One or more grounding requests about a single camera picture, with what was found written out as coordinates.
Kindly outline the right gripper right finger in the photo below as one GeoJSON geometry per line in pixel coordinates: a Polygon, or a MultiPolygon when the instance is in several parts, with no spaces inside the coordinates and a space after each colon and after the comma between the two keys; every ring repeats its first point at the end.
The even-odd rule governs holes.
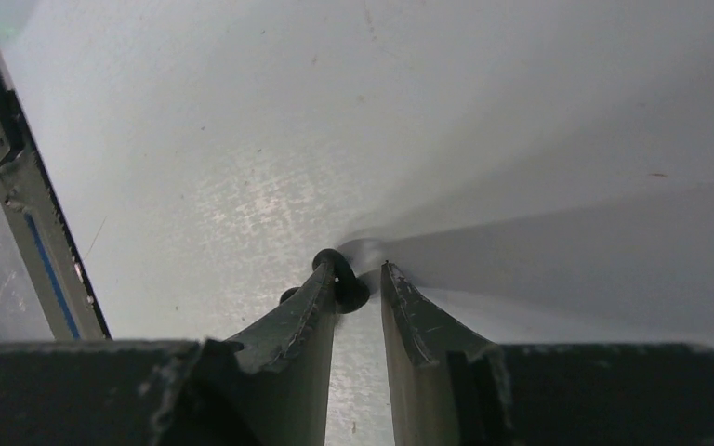
{"type": "Polygon", "coordinates": [[[381,269],[399,445],[714,445],[714,349],[498,344],[381,269]]]}

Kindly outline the black earbud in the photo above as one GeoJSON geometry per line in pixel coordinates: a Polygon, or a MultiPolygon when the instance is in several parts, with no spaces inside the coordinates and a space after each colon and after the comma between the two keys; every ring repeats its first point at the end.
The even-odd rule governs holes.
{"type": "Polygon", "coordinates": [[[281,294],[278,309],[297,317],[349,314],[364,306],[370,296],[349,260],[338,250],[325,248],[311,261],[312,273],[297,287],[281,294]]]}

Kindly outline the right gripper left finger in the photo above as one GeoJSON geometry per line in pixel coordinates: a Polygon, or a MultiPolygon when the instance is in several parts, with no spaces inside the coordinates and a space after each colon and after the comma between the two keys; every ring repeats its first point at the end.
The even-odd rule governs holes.
{"type": "Polygon", "coordinates": [[[0,345],[0,445],[321,445],[335,272],[226,340],[0,345]]]}

